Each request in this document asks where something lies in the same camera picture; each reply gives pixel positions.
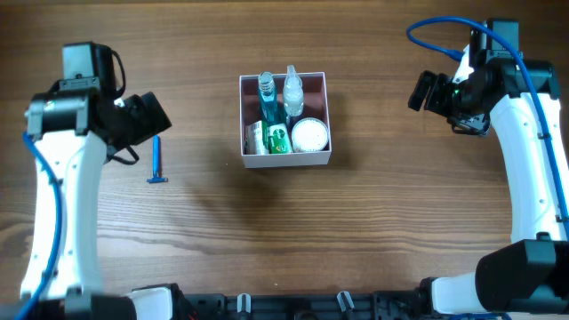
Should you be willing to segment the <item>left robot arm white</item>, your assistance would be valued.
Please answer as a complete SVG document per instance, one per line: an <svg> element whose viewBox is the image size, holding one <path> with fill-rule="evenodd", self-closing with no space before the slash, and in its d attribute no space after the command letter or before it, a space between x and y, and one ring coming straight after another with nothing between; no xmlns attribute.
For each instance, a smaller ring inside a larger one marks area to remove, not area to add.
<svg viewBox="0 0 569 320"><path fill-rule="evenodd" d="M26 112L25 146L36 163L32 250L13 319L136 316L105 294L97 249L100 176L116 152L172 123L153 92L121 99L96 87L38 93Z"/></svg>

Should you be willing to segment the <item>cotton buds round container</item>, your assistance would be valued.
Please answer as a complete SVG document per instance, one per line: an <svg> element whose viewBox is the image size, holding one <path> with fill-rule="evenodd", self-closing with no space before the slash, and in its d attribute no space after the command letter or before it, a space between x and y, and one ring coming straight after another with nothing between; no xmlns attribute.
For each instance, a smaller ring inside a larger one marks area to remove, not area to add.
<svg viewBox="0 0 569 320"><path fill-rule="evenodd" d="M293 127L292 144L295 153L322 151L328 142L328 128L317 118L303 118Z"/></svg>

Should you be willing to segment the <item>green white small carton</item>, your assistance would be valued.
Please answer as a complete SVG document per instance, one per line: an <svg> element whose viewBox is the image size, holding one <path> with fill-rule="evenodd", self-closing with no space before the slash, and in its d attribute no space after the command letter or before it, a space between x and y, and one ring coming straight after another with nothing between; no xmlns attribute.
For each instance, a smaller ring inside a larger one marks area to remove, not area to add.
<svg viewBox="0 0 569 320"><path fill-rule="evenodd" d="M274 124L268 128L268 144L271 154L291 154L293 152L285 124Z"/></svg>

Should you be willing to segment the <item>clear purple soap bottle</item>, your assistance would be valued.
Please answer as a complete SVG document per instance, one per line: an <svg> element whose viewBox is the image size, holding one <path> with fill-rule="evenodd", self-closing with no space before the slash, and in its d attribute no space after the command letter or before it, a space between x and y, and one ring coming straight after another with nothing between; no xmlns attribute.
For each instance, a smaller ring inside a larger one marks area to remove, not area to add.
<svg viewBox="0 0 569 320"><path fill-rule="evenodd" d="M294 65L287 66L283 89L284 111L289 117L300 116L304 108L302 81Z"/></svg>

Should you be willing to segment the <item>blue disposable razor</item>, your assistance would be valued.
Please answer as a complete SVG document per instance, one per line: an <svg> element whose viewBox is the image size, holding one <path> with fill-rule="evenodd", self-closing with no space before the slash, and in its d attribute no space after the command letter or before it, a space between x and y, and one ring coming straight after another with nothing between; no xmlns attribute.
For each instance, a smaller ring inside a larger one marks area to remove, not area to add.
<svg viewBox="0 0 569 320"><path fill-rule="evenodd" d="M158 135L153 137L153 152L152 152L152 177L147 179L147 183L164 183L168 179L162 176L161 173L161 140Z"/></svg>

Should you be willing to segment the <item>teal liquid bottle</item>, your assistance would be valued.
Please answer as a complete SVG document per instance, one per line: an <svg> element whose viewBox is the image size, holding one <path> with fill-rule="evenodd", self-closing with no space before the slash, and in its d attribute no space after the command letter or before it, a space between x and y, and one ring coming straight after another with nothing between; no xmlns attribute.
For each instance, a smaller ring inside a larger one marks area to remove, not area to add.
<svg viewBox="0 0 569 320"><path fill-rule="evenodd" d="M276 83L273 75L268 71L258 76L258 94L262 120L268 126L283 124L285 122L284 111L278 105Z"/></svg>

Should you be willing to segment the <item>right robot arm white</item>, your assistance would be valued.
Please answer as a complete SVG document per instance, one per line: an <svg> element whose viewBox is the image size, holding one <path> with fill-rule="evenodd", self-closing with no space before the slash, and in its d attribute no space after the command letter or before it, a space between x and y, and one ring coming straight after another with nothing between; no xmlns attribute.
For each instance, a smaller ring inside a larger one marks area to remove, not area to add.
<svg viewBox="0 0 569 320"><path fill-rule="evenodd" d="M455 131L493 128L501 146L512 207L510 245L484 256L474 271L426 279L424 314L568 312L568 164L560 90L547 61L494 58L461 63L455 76L423 71L409 107L443 116Z"/></svg>

